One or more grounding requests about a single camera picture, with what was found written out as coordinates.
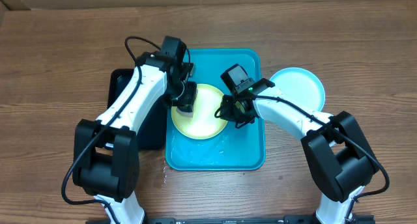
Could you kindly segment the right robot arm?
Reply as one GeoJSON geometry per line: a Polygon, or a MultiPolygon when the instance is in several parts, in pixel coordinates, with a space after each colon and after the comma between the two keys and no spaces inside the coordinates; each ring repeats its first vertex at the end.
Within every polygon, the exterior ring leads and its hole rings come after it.
{"type": "Polygon", "coordinates": [[[374,223],[372,216],[357,216],[352,208],[381,166],[351,114],[322,111],[324,87],[314,74],[285,68],[255,81],[235,64],[221,79],[231,93],[223,97],[217,118],[236,128],[263,119],[302,144],[321,202],[312,216],[285,216],[286,223],[374,223]]]}

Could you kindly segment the yellow-green plate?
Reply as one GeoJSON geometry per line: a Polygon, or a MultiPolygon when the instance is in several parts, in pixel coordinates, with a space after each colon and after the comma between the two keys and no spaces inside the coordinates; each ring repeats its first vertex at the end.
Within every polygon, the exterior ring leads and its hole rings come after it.
{"type": "Polygon", "coordinates": [[[193,115],[181,115],[177,107],[171,110],[171,119],[176,129],[191,139],[210,139],[218,135],[227,121],[214,116],[220,107],[224,93],[208,84],[197,84],[197,96],[193,115]]]}

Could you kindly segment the light blue plate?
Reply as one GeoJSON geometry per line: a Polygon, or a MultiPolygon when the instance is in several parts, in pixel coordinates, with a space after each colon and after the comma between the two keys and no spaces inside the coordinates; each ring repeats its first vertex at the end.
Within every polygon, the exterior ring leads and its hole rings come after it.
{"type": "Polygon", "coordinates": [[[326,93],[320,79],[310,71],[288,67],[276,72],[270,80],[292,100],[312,110],[322,111],[326,93]]]}

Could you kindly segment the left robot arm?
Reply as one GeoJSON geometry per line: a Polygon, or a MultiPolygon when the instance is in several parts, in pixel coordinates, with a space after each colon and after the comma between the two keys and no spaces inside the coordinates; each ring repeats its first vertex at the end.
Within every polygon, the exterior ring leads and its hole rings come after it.
{"type": "Polygon", "coordinates": [[[184,62],[190,52],[179,38],[166,36],[154,52],[134,57],[132,77],[119,97],[96,120],[81,120],[75,129],[74,161],[63,179],[61,195],[71,205],[66,186],[72,180],[91,195],[79,204],[99,203],[108,223],[144,223],[135,188],[139,178],[137,133],[158,100],[193,115],[197,85],[194,69],[184,62]]]}

